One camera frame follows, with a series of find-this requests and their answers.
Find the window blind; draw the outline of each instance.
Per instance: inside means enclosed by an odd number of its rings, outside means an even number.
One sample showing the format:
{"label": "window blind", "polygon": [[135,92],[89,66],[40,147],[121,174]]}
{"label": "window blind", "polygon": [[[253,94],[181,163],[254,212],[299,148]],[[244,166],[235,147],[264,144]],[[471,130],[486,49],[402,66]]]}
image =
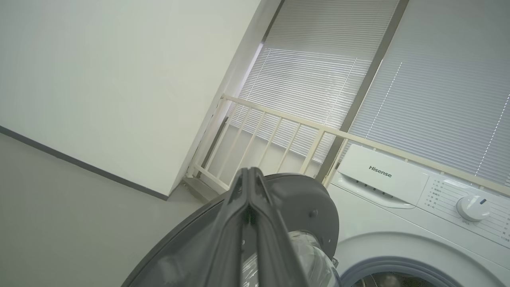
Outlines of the window blind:
{"label": "window blind", "polygon": [[[285,0],[239,98],[340,128],[386,31],[398,0]],[[233,125],[247,113],[239,108]],[[260,119],[251,113],[245,128]],[[257,135],[269,139],[276,118]],[[273,142],[286,147],[296,124],[283,121]],[[317,131],[301,127],[291,151],[306,155]],[[314,156],[322,162],[334,140],[325,135]]]}
{"label": "window blind", "polygon": [[349,132],[510,186],[508,11],[411,0]]}

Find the washing machine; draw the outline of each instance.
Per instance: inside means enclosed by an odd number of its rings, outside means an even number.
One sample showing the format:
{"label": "washing machine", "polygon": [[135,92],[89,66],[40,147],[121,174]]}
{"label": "washing machine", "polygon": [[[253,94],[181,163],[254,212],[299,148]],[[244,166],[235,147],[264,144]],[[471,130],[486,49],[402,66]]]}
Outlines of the washing machine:
{"label": "washing machine", "polygon": [[510,199],[351,146],[327,188],[343,286],[510,287]]}

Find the light gray wall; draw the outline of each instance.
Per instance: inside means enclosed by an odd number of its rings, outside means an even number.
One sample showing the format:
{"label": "light gray wall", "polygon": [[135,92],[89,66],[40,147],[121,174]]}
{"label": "light gray wall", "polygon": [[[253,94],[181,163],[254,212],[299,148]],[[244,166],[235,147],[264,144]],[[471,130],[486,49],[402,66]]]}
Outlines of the light gray wall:
{"label": "light gray wall", "polygon": [[0,125],[167,195],[259,2],[2,1]]}
{"label": "light gray wall", "polygon": [[0,286],[120,286],[201,204],[168,202],[0,134]]}
{"label": "light gray wall", "polygon": [[[221,121],[212,122],[211,118],[213,113],[216,111],[220,98],[224,93],[227,95],[236,96],[236,92],[242,85],[247,71],[250,69],[250,64],[252,63],[256,52],[259,50],[259,46],[264,37],[264,34],[266,33],[280,3],[281,0],[260,1],[259,7],[255,11],[253,19],[251,20],[248,29],[246,30],[246,33],[244,34],[244,37],[234,55],[234,58],[232,59],[232,62],[230,63],[225,76],[223,77],[214,100],[209,107],[206,116],[203,118],[202,125],[200,126],[195,140],[193,141],[193,144],[191,145],[190,150],[186,155],[186,159],[184,160],[181,170],[177,175],[178,179],[185,175],[193,155],[195,155],[195,152],[197,151],[197,148],[206,130],[208,130],[208,132],[216,133],[219,129]],[[223,118],[226,115],[227,110],[225,109],[220,111],[220,113],[221,116],[219,118]],[[207,150],[210,145],[210,142],[203,143],[201,148]]]}

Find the floor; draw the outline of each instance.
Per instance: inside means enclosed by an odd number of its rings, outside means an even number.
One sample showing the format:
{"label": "floor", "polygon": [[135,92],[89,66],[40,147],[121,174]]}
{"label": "floor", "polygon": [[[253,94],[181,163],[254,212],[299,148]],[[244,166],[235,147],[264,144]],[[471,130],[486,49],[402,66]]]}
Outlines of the floor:
{"label": "floor", "polygon": [[0,134],[0,286],[120,286],[202,204],[168,202]]}

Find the control knob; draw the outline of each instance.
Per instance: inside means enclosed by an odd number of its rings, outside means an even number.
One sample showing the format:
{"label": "control knob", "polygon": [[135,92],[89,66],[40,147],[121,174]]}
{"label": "control knob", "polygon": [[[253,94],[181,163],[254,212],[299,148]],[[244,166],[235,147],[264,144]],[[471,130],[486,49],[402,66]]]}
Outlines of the control knob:
{"label": "control knob", "polygon": [[481,221],[491,214],[491,208],[487,200],[478,195],[468,195],[459,199],[457,211],[469,221]]}

